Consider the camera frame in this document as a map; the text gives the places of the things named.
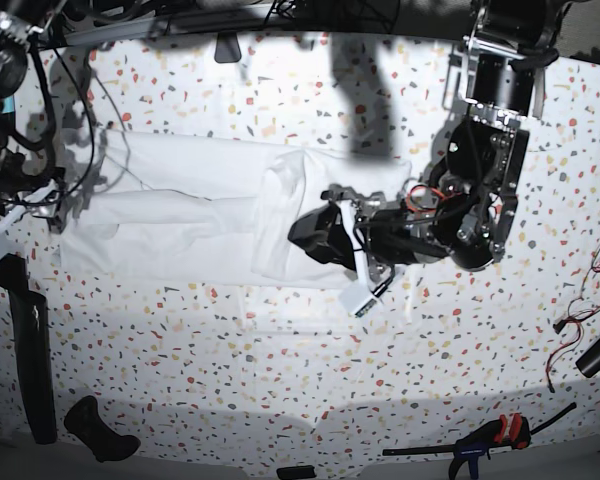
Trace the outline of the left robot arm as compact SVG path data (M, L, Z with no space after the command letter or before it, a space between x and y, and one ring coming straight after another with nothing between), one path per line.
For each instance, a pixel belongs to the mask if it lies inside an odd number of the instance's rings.
M462 41L456 104L463 115L442 158L417 185L389 200L332 185L322 206L296 220L289 241L321 264L356 274L373 295L397 270L452 260L468 271L501 261L518 206L517 185L529 134L540 117L544 74L558 59L555 43L566 1L475 1Z

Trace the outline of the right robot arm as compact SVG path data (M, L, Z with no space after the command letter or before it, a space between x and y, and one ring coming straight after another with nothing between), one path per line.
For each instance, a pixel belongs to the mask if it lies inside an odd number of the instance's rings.
M53 145L57 121L37 46L62 1L0 1L0 260L12 253L10 226L27 213L51 217L66 195ZM37 139L15 126L15 94L34 68L46 122Z

